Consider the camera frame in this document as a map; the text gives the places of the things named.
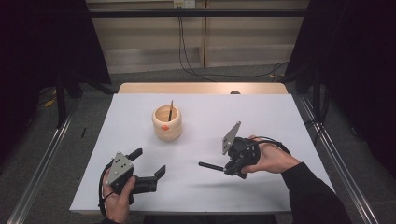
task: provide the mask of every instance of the human hand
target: human hand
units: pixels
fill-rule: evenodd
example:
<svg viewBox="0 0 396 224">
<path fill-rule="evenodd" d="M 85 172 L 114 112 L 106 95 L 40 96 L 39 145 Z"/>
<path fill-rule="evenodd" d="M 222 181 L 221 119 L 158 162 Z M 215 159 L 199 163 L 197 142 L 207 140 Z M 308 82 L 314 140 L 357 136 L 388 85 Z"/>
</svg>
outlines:
<svg viewBox="0 0 396 224">
<path fill-rule="evenodd" d="M 255 137 L 255 135 L 251 135 L 249 139 L 256 142 L 262 140 Z M 259 144 L 259 147 L 261 152 L 259 161 L 255 165 L 249 165 L 242 168 L 242 174 L 254 173 L 256 171 L 267 171 L 273 174 L 279 174 L 300 163 L 294 157 L 284 152 L 274 144 L 261 143 Z"/>
<path fill-rule="evenodd" d="M 134 189 L 136 178 L 131 176 L 122 189 L 121 195 L 113 193 L 113 188 L 106 185 L 108 173 L 107 169 L 105 177 L 103 178 L 103 197 L 105 198 L 105 206 L 107 210 L 107 218 L 118 223 L 125 223 L 129 216 L 129 194 Z"/>
</svg>

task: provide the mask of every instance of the sleeve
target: sleeve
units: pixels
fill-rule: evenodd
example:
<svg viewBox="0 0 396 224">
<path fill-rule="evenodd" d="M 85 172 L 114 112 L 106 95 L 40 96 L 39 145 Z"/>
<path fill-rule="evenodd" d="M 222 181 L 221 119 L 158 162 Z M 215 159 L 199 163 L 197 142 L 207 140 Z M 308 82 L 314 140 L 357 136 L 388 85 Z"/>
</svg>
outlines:
<svg viewBox="0 0 396 224">
<path fill-rule="evenodd" d="M 105 218 L 105 219 L 103 219 L 103 221 L 101 223 L 98 223 L 98 224 L 120 224 L 120 223 L 115 222 L 111 219 Z"/>
<path fill-rule="evenodd" d="M 290 206 L 294 224 L 352 223 L 343 203 L 305 163 L 282 173 L 290 192 Z"/>
</svg>

